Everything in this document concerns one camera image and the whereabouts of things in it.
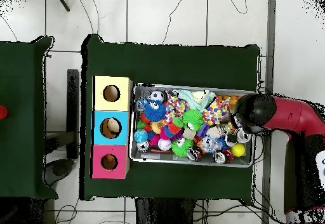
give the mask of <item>white toy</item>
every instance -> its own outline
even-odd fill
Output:
[[[158,141],[158,147],[162,151],[169,150],[171,148],[171,140],[170,139],[167,139],[167,140],[159,139],[159,141]]]
[[[149,100],[159,100],[160,102],[164,101],[164,93],[162,91],[153,91],[149,96]]]

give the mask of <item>black and white toy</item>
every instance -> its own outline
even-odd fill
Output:
[[[153,91],[149,96],[149,100],[159,100],[160,102],[164,102],[164,93],[162,91]]]

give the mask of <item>toy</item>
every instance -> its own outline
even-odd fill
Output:
[[[195,131],[192,131],[192,130],[187,129],[187,128],[184,129],[184,133],[183,133],[184,138],[193,140],[195,135],[196,135]]]
[[[150,145],[150,146],[156,146],[156,145],[158,145],[158,141],[159,141],[159,139],[160,139],[160,136],[159,136],[159,135],[154,135],[154,136],[150,139],[150,141],[149,141],[149,145]]]
[[[201,158],[201,156],[202,149],[197,145],[194,145],[193,147],[187,150],[187,158],[191,161],[197,162]]]
[[[208,129],[209,129],[209,124],[204,122],[202,124],[202,127],[200,128],[200,130],[196,131],[196,135],[198,137],[205,137],[206,134],[207,134]]]
[[[133,136],[137,143],[142,143],[148,140],[148,133],[145,130],[137,130]]]
[[[228,124],[213,124],[209,127],[206,134],[213,138],[223,137],[230,133],[230,128]]]
[[[184,137],[171,142],[171,149],[178,157],[186,157],[187,150],[193,146],[193,140],[185,139]]]
[[[237,137],[237,141],[239,143],[247,143],[250,141],[251,139],[251,134],[250,133],[245,133],[244,130],[241,128],[241,129],[238,129],[236,132],[235,132],[235,135]]]
[[[176,135],[170,138],[171,141],[181,139],[183,137],[183,133],[184,133],[184,128],[181,128],[181,130]]]
[[[165,116],[165,106],[159,100],[150,100],[145,105],[144,114],[150,121],[160,121]]]
[[[229,101],[230,97],[222,101],[216,97],[211,105],[202,111],[203,120],[209,125],[219,124],[227,116]]]
[[[160,102],[163,102],[164,93],[162,91],[153,91],[149,96],[149,100],[159,100]]]
[[[203,112],[206,106],[211,103],[215,97],[215,93],[209,90],[191,92],[183,89],[174,89],[172,92],[179,99],[185,100],[190,109],[197,109],[200,112]]]
[[[135,108],[139,112],[143,112],[145,110],[145,105],[148,103],[147,99],[139,99],[136,101]]]
[[[3,105],[0,105],[0,119],[6,118],[8,115],[8,109]]]
[[[196,109],[190,109],[184,113],[183,117],[173,119],[173,124],[180,128],[188,128],[192,131],[201,129],[203,124],[202,114]]]
[[[160,134],[161,132],[161,128],[163,128],[165,126],[164,124],[164,120],[160,120],[160,121],[152,121],[150,123],[151,125],[151,129],[156,133],[156,134]]]
[[[245,154],[245,146],[242,143],[237,143],[231,148],[231,152],[236,157],[243,156]]]
[[[222,152],[215,152],[213,154],[213,160],[216,164],[224,164],[226,161],[226,157]]]
[[[229,149],[222,150],[222,154],[226,157],[226,162],[232,162],[234,155]]]
[[[143,112],[141,113],[140,118],[146,124],[148,124],[148,123],[151,122],[151,120],[149,120],[149,119],[146,118],[146,116],[145,116],[145,114]]]
[[[171,140],[170,139],[168,139],[168,140],[159,139],[158,147],[163,151],[169,150],[171,148]]]
[[[190,109],[188,103],[184,100],[180,100],[177,96],[171,95],[168,91],[166,91],[167,102],[165,104],[166,113],[165,113],[165,123],[169,123],[173,121],[175,117],[182,117],[184,112]]]
[[[136,147],[140,152],[146,152],[149,148],[149,142],[146,140],[144,142],[136,143]]]
[[[236,135],[227,134],[225,136],[225,142],[226,142],[228,147],[233,147],[237,143]]]

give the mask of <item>stuffed animal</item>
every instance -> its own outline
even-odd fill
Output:
[[[193,147],[193,140],[181,138],[181,139],[179,139],[177,141],[171,142],[171,150],[178,157],[186,157],[187,156],[187,150],[190,147]]]

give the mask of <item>green table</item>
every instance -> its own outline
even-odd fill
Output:
[[[51,37],[0,42],[0,196],[56,198],[43,182],[45,119],[43,58]]]
[[[251,204],[252,167],[131,162],[125,180],[90,179],[91,77],[124,76],[133,83],[256,91],[259,54],[256,45],[234,48],[111,44],[104,43],[98,35],[89,35],[82,46],[81,143],[85,147],[81,147],[80,198],[242,199]]]

